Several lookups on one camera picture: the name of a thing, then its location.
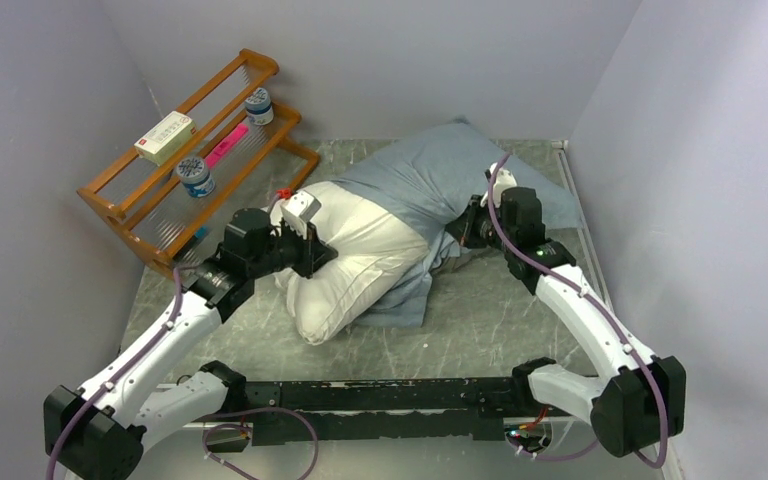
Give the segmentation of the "blue grey pillow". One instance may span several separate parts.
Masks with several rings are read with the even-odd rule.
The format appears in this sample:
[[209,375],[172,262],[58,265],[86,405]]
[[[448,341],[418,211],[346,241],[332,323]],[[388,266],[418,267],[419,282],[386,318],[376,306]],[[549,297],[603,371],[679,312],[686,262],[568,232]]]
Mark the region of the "blue grey pillow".
[[429,247],[357,324],[422,325],[434,273],[446,261],[462,262],[471,254],[444,228],[464,212],[472,195],[486,193],[485,173],[503,154],[470,122],[457,118],[383,147],[334,178],[334,184],[407,224]]

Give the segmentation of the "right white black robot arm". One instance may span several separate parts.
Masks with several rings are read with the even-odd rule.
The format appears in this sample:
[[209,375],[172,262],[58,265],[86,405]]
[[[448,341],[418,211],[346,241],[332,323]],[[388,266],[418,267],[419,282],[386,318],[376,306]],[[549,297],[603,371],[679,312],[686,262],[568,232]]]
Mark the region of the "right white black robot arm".
[[662,446],[683,432],[684,366],[656,354],[609,311],[575,257],[547,236],[534,190],[509,187],[495,201],[474,195],[446,230],[468,249],[500,251],[512,276],[558,316],[595,368],[584,376],[549,358],[525,363],[514,370],[509,390],[516,411],[559,409],[589,425],[615,457]]

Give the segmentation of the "white pillow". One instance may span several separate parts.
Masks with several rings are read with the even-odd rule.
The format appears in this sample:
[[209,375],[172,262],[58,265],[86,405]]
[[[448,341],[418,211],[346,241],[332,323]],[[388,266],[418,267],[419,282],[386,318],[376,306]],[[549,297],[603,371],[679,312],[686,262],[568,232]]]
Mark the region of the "white pillow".
[[323,181],[302,189],[321,204],[312,218],[321,240],[338,252],[309,279],[275,274],[286,309],[310,345],[337,335],[383,297],[429,253],[428,242],[376,203]]

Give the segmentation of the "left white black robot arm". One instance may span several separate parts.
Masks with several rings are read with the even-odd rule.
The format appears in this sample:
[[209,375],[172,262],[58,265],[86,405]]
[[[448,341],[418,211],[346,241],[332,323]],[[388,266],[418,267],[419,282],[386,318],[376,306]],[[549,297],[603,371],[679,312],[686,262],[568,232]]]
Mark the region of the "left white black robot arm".
[[45,399],[46,478],[62,465],[82,479],[125,479],[149,448],[183,425],[252,412],[245,376],[219,361],[166,392],[156,388],[252,297],[257,279],[285,269],[309,278],[336,258],[312,222],[317,210],[286,203],[273,224],[265,210],[240,209],[212,256],[189,267],[187,278],[174,268],[176,293],[166,312],[101,372]]

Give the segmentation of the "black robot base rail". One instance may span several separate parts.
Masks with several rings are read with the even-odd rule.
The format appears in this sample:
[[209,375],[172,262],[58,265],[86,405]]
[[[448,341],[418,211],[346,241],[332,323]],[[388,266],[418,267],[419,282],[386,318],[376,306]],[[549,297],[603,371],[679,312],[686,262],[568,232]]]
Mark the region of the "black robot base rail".
[[256,446],[321,441],[468,437],[497,441],[538,433],[566,412],[537,403],[511,377],[258,381],[203,422],[251,429]]

